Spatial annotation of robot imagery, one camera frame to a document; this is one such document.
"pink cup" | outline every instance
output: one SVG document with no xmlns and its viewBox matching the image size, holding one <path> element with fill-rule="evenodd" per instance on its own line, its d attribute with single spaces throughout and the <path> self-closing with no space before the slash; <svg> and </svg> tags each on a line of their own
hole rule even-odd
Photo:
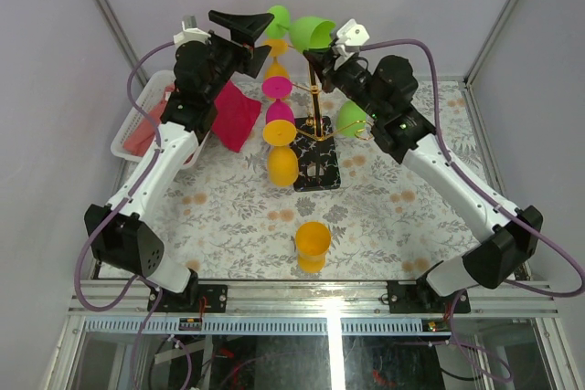
<svg viewBox="0 0 585 390">
<path fill-rule="evenodd" d="M 276 100 L 266 111 L 266 123 L 279 119 L 284 119 L 294 125 L 293 110 L 281 100 Z"/>
<path fill-rule="evenodd" d="M 270 77 L 262 83 L 264 94 L 276 100 L 288 96 L 291 90 L 293 90 L 293 84 L 285 77 Z"/>
</svg>

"white connector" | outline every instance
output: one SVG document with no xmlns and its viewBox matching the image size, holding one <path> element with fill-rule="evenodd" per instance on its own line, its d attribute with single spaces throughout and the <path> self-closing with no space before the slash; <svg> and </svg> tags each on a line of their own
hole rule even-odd
<svg viewBox="0 0 585 390">
<path fill-rule="evenodd" d="M 183 17 L 181 22 L 183 31 L 173 36 L 175 47 L 185 44 L 187 41 L 200 41 L 205 43 L 211 35 L 197 27 L 197 22 L 193 16 Z"/>
<path fill-rule="evenodd" d="M 369 34 L 363 25 L 359 25 L 355 19 L 350 19 L 335 33 L 337 40 L 333 46 L 334 52 L 339 56 L 335 61 L 335 70 L 344 64 L 355 52 L 348 52 L 347 47 L 364 46 L 369 40 Z"/>
</svg>

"black mounting bracket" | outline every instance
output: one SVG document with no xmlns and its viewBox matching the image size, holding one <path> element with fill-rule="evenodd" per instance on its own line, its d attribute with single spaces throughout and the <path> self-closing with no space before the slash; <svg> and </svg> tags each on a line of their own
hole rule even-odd
<svg viewBox="0 0 585 390">
<path fill-rule="evenodd" d="M 388 280 L 387 290 L 388 306 L 393 314 L 443 314 L 457 295 L 454 292 L 450 296 L 439 297 L 428 285 L 415 280 Z M 464 290 L 454 313 L 469 314 L 471 311 L 467 290 Z"/>
<path fill-rule="evenodd" d="M 148 310 L 151 310 L 158 291 L 151 287 Z M 157 312 L 201 313 L 201 305 L 205 303 L 205 314 L 222 314 L 228 307 L 228 285 L 198 283 L 197 273 L 191 271 L 191 278 L 182 293 L 165 291 L 156 307 Z"/>
</svg>

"green plastic cup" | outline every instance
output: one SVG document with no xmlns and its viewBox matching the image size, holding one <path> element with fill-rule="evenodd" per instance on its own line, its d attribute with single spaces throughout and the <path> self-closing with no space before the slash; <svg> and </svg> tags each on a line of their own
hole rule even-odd
<svg viewBox="0 0 585 390">
<path fill-rule="evenodd" d="M 289 10 L 282 5 L 275 5 L 268 12 L 274 16 L 274 19 L 266 28 L 266 35 L 269 38 L 283 38 L 291 27 Z"/>
<path fill-rule="evenodd" d="M 354 122 L 365 121 L 366 119 L 366 112 L 360 109 L 355 102 L 349 100 L 339 110 L 339 116 L 337 116 L 337 124 L 335 127 L 338 130 L 347 127 L 342 130 L 341 133 L 347 137 L 356 137 L 357 130 L 361 130 L 366 124 Z"/>
<path fill-rule="evenodd" d="M 307 16 L 292 22 L 289 29 L 291 43 L 296 50 L 303 53 L 306 49 L 321 49 L 331 43 L 331 31 L 335 22 L 326 18 Z"/>
</svg>

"pink cloth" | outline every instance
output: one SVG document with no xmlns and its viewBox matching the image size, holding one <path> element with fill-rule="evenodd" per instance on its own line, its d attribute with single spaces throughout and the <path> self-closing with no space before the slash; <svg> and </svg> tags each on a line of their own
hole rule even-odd
<svg viewBox="0 0 585 390">
<path fill-rule="evenodd" d="M 219 93 L 215 103 L 218 116 L 211 131 L 229 150 L 239 153 L 250 136 L 262 105 L 244 95 L 231 81 Z"/>
</svg>

